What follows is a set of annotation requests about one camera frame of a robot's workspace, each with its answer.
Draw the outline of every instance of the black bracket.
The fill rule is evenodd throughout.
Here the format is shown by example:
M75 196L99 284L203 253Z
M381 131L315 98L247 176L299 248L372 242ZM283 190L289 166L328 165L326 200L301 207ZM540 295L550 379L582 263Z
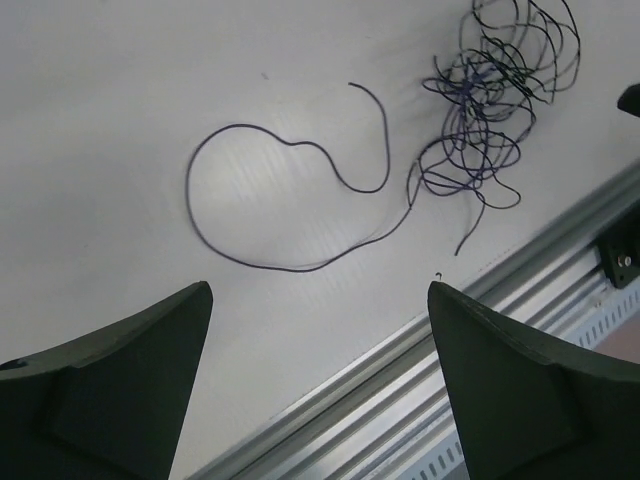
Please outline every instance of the black bracket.
M640 277L640 205L609 228L598 240L602 268L616 288Z

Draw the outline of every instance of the wire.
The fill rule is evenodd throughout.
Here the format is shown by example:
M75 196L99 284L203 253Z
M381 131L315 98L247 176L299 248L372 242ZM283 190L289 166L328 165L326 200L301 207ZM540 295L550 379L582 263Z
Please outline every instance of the wire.
M216 254L220 255L223 258L226 258L227 260L236 263L238 265L243 265L245 267L250 267L250 268L254 268L254 269L258 269L258 270L270 270L270 271L276 271L276 272L287 272L287 273L311 273L311 272L316 272L318 270L321 270L329 265L331 265L334 262L337 262L338 260L340 260L341 258L346 257L347 255L349 255L350 253L353 253L357 250L360 250L361 248L367 247L369 245L374 245L378 242L381 242L383 240L385 240L386 238L390 237L391 235L393 235L399 228L400 226L406 221L406 219L409 217L409 214L411 213L411 210L413 209L413 205L415 204L418 192L419 192L419 185L416 184L415 188L413 189L413 193L410 193L411 190L411 179L413 176L413 172L415 172L415 167L416 164L414 164L411 168L411 173L408 175L407 177L407 208L404 212L404 214L401 216L400 220L393 226L391 227L389 230L387 230L384 234L379 235L373 239L369 239L369 240L364 240L361 242L356 243L355 245L353 245L352 247L346 249L345 251L343 251L342 253L335 255L334 257L331 257L328 260L325 260L323 262L320 262L314 266L311 267L284 267L284 266L278 266L278 265L268 265L268 264L262 264L262 263L254 263L254 262L250 262L248 260L243 260L241 258L238 258L234 255L231 255L229 253L224 252L223 250L221 250L219 247L216 247L214 245L214 243L207 237L207 235L202 231L202 229L200 228L200 225L198 224L198 221L196 219L195 213L193 211L193 206L191 203L191 175L193 172L193 166L195 165L196 161L198 160L200 153L202 152L202 150L208 145L210 144L214 139L218 138L220 135L224 134L225 132L229 132L231 130L254 130L260 133L263 133L269 137L271 137L272 139L276 140L278 143L285 145L287 147L300 147L300 146L308 146L308 147L313 147L317 150L319 150L320 152L322 152L322 154L324 155L324 157L326 158L326 160L329 162L329 165L331 166L331 169L333 170L334 174L336 175L336 178L338 179L338 181L344 185L348 190L350 190L351 192L357 193L357 194L361 194L361 195L373 195L376 194L378 192L381 192L384 187L387 185L387 183L389 182L389 176L391 174L391 146L390 146L390 141L389 141L389 125L388 125L388 121L387 121L387 113L384 109L384 106L382 105L382 103L380 102L380 100L378 100L378 98L366 87L363 87L362 85L359 85L357 83L349 83L349 86L362 90L363 92L365 92L366 94L369 95L369 97L376 103L376 105L378 106L378 109L380 110L380 114L382 116L382 125L383 125L383 135L384 135L384 145L385 145L385 174L384 177L382 179L382 181L380 182L380 184L374 188L371 189L361 189L361 188L357 188L353 185L351 185L349 182L347 182L347 180L342 176L342 174L340 173L340 171L338 170L338 167L336 166L335 161L333 160L333 157L329 154L329 152L322 146L319 145L316 142L312 142L309 140L304 140L304 141L300 141L300 142L289 142L285 139L283 139L282 137L278 136L277 134L273 133L272 131L261 127L259 125L253 125L253 124L249 124L249 123L234 123L231 125L227 125L215 132L213 132L212 134L210 134L209 136L207 136L204 140L202 140L198 146L195 148L195 150L193 151L193 153L191 154L191 157L189 159L189 163L187 165L187 173L185 176L185 187L184 187L184 191L185 191L185 201L186 201L186 205L187 205L187 213L189 216L189 221L191 223L191 227L193 228L193 230L195 231L196 235L198 236L198 238L202 241L202 243L207 246L211 251L215 252Z
M511 5L511 20L491 24L485 12L498 2ZM534 104L551 105L557 93L576 83L581 39L569 5L565 0L561 3L568 23L531 0L473 0L471 11L460 22L458 53L444 69L434 57L436 74L422 83L451 106L439 136L418 156L421 183L438 197L472 192L482 205L477 220L458 244L456 256L478 229L487 208L507 210L521 203L522 195L500 181L498 174L520 162L520 144L537 122ZM469 35L470 29L478 35ZM468 37L474 38L474 47L466 46ZM561 61L571 47L563 66ZM507 133L502 124L516 116L524 118L524 127ZM437 160L427 163L426 157L433 155ZM491 180L509 192L513 201L505 205L489 202L481 190Z
M501 1L512 6L512 19L506 23L492 24L487 20L485 11ZM524 8L520 7L521 3L525 4ZM365 92L376 103L382 116L386 169L379 185L371 189L351 185L338 170L330 153L316 142L289 142L259 125L230 124L203 139L194 149L187 165L184 194L189 221L196 235L211 251L238 265L287 273L316 272L361 248L379 243L393 235L411 214L421 187L424 187L438 197L471 192L482 205L476 221L455 250L455 255L458 256L462 247L479 228L488 208L507 210L516 207L522 201L522 195L515 188L502 182L498 174L521 160L520 144L530 135L537 122L534 103L551 105L557 93L568 90L576 83L581 60L581 39L566 0L561 0L561 3L568 16L567 23L556 20L531 0L472 0L470 12L460 21L458 53L444 69L440 67L438 58L434 57L436 73L422 82L426 90L442 96L451 106L439 135L422 149L411 165L405 186L406 209L399 221L385 233L362 240L342 253L313 266L287 267L255 263L224 252L202 231L193 211L193 167L207 145L232 130L257 131L287 147L313 147L323 154L338 182L349 191L360 195L381 192L389 182L391 174L387 114L380 100L370 90L357 83L349 83L349 86ZM469 29L477 32L473 35L473 47L466 46L465 39ZM537 54L530 52L532 42L537 44ZM573 55L563 66L561 61L571 47L574 50ZM512 133L505 132L501 124L513 119L517 114L524 115L524 127ZM439 149L440 158L427 163L426 157L435 155L436 149ZM417 182L413 185L412 180L416 176ZM513 201L504 205L489 202L481 191L488 181L494 181L509 192Z

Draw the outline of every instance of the white surface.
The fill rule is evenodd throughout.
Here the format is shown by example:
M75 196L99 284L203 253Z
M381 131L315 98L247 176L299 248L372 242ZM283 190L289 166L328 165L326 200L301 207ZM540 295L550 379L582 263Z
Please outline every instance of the white surface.
M0 361L132 314L196 280L215 294L173 478L203 467L422 310L436 272L462 287L638 156L640 121L615 102L640 81L633 0L574 0L575 90L542 109L502 179L521 207L490 212L458 259L469 199L422 194L386 243L309 276L251 271L188 228L187 157L249 121L313 139L362 186L383 172L375 106L390 119L393 181L338 188L317 152L230 134L205 152L194 199L217 242L308 263L403 207L403 182L438 130L419 89L467 0L22 0L0 6Z

